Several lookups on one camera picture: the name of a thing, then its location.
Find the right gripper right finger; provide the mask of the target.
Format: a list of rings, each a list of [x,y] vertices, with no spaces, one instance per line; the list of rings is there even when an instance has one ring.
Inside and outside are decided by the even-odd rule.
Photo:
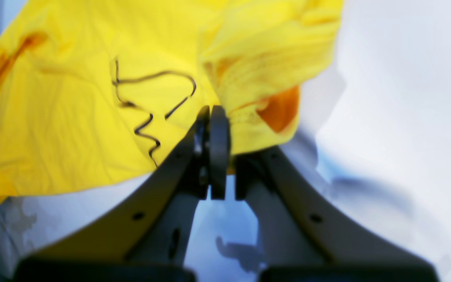
[[[236,199],[254,212],[267,268],[260,282],[438,282],[426,260],[320,195],[278,147],[236,157]]]

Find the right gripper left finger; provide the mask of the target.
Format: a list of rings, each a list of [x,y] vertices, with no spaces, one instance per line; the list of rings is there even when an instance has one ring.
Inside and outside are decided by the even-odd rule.
[[[16,282],[195,282],[183,267],[200,200],[226,194],[229,121],[203,107],[157,170],[108,213],[22,260]]]

